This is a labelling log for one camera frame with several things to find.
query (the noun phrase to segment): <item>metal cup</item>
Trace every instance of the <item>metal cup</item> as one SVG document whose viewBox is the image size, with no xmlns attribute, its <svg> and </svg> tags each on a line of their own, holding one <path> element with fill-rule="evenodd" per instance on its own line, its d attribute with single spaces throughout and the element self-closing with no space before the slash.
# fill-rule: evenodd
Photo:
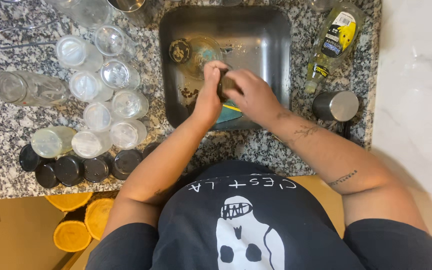
<svg viewBox="0 0 432 270">
<path fill-rule="evenodd" d="M 143 28 L 153 20 L 150 0 L 107 0 L 135 26 Z"/>
<path fill-rule="evenodd" d="M 319 120 L 346 122 L 358 112 L 358 97 L 351 91 L 321 92 L 311 104 Z"/>
</svg>

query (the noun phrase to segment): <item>hand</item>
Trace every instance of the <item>hand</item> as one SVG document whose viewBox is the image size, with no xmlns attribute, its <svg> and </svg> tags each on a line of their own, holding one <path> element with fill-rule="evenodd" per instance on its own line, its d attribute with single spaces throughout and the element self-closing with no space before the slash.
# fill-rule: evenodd
<svg viewBox="0 0 432 270">
<path fill-rule="evenodd" d="M 199 91 L 196 106 L 190 116 L 191 119 L 197 120 L 198 125 L 206 129 L 216 123 L 223 108 L 217 94 L 219 77 L 221 76 L 220 68 L 224 69 L 228 66 L 221 61 L 211 61 L 204 65 L 204 86 Z"/>
<path fill-rule="evenodd" d="M 285 109 L 279 104 L 271 87 L 253 72 L 245 69 L 229 71 L 226 76 L 233 79 L 241 89 L 225 89 L 224 94 L 251 120 L 264 128 L 276 122 Z"/>
</svg>

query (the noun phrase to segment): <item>stainless steel sink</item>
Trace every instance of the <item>stainless steel sink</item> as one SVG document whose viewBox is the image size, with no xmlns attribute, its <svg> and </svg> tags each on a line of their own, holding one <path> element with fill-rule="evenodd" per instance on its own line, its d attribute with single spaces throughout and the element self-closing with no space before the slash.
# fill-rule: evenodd
<svg viewBox="0 0 432 270">
<path fill-rule="evenodd" d="M 221 46 L 223 62 L 261 76 L 284 107 L 290 106 L 290 22 L 271 7 L 178 7 L 167 12 L 159 25 L 166 116 L 173 127 L 190 115 L 195 89 L 204 84 L 183 73 L 169 56 L 173 40 L 204 35 Z M 222 122 L 212 130 L 255 129 L 243 116 Z"/>
</svg>

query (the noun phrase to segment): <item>forearm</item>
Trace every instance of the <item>forearm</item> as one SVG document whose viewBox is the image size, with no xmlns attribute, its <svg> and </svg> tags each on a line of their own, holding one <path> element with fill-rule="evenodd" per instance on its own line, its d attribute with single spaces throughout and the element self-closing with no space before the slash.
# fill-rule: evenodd
<svg viewBox="0 0 432 270">
<path fill-rule="evenodd" d="M 183 172 L 207 130 L 207 126 L 189 117 L 136 167 L 119 195 L 158 204 Z"/>
<path fill-rule="evenodd" d="M 392 173 L 363 148 L 288 110 L 278 113 L 269 129 L 340 194 L 394 180 Z"/>
</svg>

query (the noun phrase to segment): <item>yellow dish soap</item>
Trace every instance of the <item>yellow dish soap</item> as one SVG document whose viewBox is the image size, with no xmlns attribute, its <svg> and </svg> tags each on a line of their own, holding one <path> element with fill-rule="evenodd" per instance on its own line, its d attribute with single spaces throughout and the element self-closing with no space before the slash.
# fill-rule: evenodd
<svg viewBox="0 0 432 270">
<path fill-rule="evenodd" d="M 352 3 L 334 6 L 314 41 L 304 92 L 314 93 L 318 84 L 343 63 L 364 17 L 363 11 Z"/>
</svg>

